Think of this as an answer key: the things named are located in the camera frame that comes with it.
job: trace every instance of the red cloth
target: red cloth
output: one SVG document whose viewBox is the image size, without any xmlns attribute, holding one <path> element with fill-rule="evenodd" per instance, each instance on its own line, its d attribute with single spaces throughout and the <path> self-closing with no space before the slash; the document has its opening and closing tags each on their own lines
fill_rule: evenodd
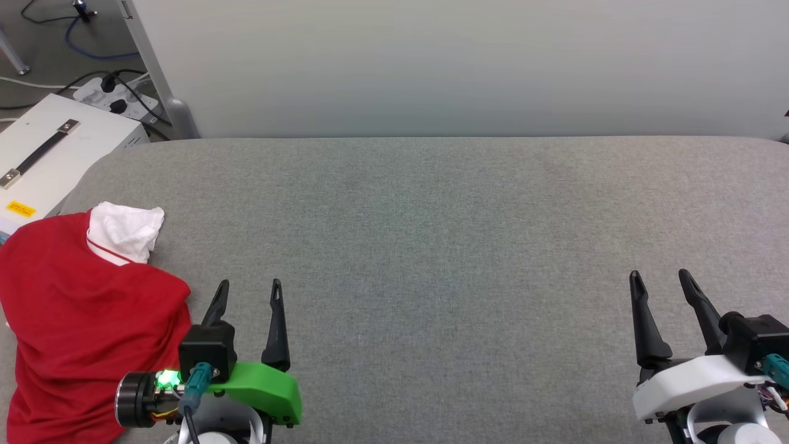
<svg viewBox="0 0 789 444">
<path fill-rule="evenodd" d="M 10 444 L 112 442 L 123 431 L 114 397 L 124 375 L 178 367 L 189 287 L 96 256 L 89 218 L 33 222 L 0 247 L 0 302 L 18 340 Z"/>
</svg>

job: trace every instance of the white wall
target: white wall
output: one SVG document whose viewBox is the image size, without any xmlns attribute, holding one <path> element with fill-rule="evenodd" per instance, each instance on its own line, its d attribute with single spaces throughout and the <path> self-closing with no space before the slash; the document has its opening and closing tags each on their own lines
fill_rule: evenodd
<svg viewBox="0 0 789 444">
<path fill-rule="evenodd" d="M 130 1 L 201 137 L 789 132 L 787 0 Z"/>
</svg>

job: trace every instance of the white box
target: white box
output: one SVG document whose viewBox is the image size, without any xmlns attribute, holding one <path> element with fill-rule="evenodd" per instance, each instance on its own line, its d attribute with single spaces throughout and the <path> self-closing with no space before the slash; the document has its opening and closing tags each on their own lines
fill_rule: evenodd
<svg viewBox="0 0 789 444">
<path fill-rule="evenodd" d="M 50 94 L 0 133 L 0 175 L 16 168 L 67 120 L 80 125 L 50 149 L 8 190 L 0 188 L 0 244 L 19 227 L 57 214 L 82 175 L 114 149 L 150 143 L 132 119 Z M 10 209 L 12 202 L 17 211 Z M 25 210 L 34 210 L 32 214 Z"/>
</svg>

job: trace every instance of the white cloth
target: white cloth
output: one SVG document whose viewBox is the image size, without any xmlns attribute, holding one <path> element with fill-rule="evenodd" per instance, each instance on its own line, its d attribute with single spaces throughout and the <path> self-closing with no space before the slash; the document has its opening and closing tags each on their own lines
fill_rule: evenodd
<svg viewBox="0 0 789 444">
<path fill-rule="evenodd" d="M 162 222 L 164 210 L 159 207 L 138 209 L 102 202 L 91 210 L 88 247 L 116 265 L 147 264 Z"/>
</svg>

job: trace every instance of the gray table surface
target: gray table surface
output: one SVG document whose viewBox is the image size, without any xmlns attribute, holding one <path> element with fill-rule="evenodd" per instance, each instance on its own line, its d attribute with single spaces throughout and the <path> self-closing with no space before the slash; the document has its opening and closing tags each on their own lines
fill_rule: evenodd
<svg viewBox="0 0 789 444">
<path fill-rule="evenodd" d="M 680 268 L 722 313 L 789 321 L 787 171 L 729 137 L 174 141 L 102 159 L 66 210 L 161 206 L 151 263 L 194 318 L 230 279 L 243 360 L 282 281 L 305 408 L 275 442 L 669 442 L 630 402 L 628 272 L 675 356 L 704 350 Z"/>
</svg>

